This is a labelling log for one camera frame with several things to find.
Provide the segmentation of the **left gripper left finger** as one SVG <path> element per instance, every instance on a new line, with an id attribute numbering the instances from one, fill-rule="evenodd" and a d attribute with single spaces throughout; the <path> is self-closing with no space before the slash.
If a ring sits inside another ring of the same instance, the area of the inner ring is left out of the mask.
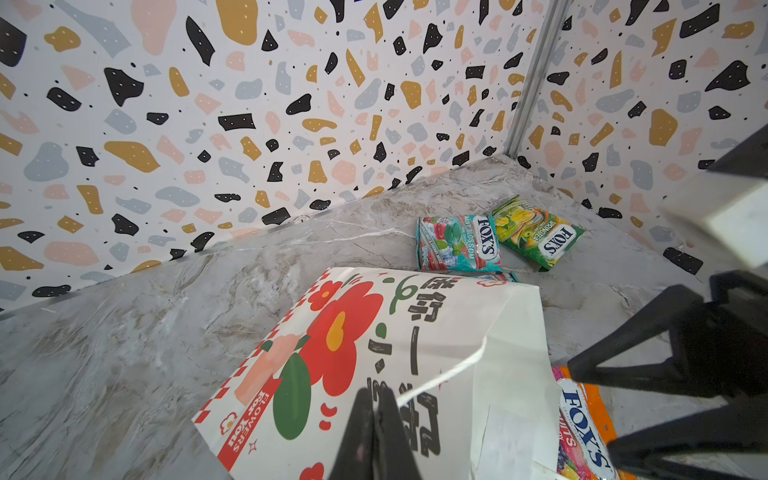
<path id="1" fill-rule="evenodd" d="M 354 399 L 347 426 L 339 446 L 330 480 L 371 480 L 374 477 L 373 400 L 367 388 Z"/>

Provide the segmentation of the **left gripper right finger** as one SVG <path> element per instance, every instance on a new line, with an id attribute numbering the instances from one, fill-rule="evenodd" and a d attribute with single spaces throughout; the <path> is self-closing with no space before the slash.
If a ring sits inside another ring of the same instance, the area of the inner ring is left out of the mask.
<path id="1" fill-rule="evenodd" d="M 374 414 L 374 478 L 421 479 L 394 392 L 388 387 L 379 392 Z"/>

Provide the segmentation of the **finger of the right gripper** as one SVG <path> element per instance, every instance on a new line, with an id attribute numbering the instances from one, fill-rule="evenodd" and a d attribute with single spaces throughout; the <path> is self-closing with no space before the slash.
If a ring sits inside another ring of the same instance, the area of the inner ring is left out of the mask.
<path id="1" fill-rule="evenodd" d="M 614 332 L 567 362 L 571 377 L 584 384 L 669 395 L 712 398 L 719 394 L 708 350 L 713 336 L 704 298 L 675 285 L 665 289 Z M 656 363 L 609 366 L 623 354 L 666 336 L 669 356 Z"/>
<path id="2" fill-rule="evenodd" d="M 683 454 L 767 453 L 767 400 L 750 398 L 659 424 L 607 444 L 616 469 L 646 479 L 734 479 L 670 461 Z"/>

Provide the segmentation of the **white floral paper bag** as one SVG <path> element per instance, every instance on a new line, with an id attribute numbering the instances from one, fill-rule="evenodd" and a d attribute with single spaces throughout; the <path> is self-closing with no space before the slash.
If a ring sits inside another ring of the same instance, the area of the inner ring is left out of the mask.
<path id="1" fill-rule="evenodd" d="M 353 403 L 393 395 L 423 479 L 552 479 L 559 388 L 538 287 L 326 270 L 194 417 L 235 479 L 327 479 Z"/>

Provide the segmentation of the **orange Fox's candy bag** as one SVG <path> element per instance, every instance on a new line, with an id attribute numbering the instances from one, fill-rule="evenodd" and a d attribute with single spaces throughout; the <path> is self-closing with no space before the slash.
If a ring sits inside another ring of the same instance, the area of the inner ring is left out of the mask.
<path id="1" fill-rule="evenodd" d="M 556 472 L 572 480 L 635 480 L 609 459 L 607 444 L 617 434 L 599 387 L 575 382 L 567 367 L 553 366 L 552 374 L 561 389 Z"/>

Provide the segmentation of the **green candy bag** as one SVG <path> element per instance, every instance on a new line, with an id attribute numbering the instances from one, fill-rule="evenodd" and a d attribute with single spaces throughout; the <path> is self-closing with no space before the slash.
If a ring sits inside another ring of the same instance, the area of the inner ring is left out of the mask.
<path id="1" fill-rule="evenodd" d="M 515 196 L 492 211 L 496 235 L 504 246 L 550 271 L 585 230 Z"/>

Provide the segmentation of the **teal Fox's mint candy bag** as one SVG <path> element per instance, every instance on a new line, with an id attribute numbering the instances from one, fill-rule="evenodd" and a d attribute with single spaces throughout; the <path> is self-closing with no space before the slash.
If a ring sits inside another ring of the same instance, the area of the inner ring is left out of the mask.
<path id="1" fill-rule="evenodd" d="M 492 217 L 421 217 L 416 222 L 416 240 L 421 271 L 502 272 Z"/>

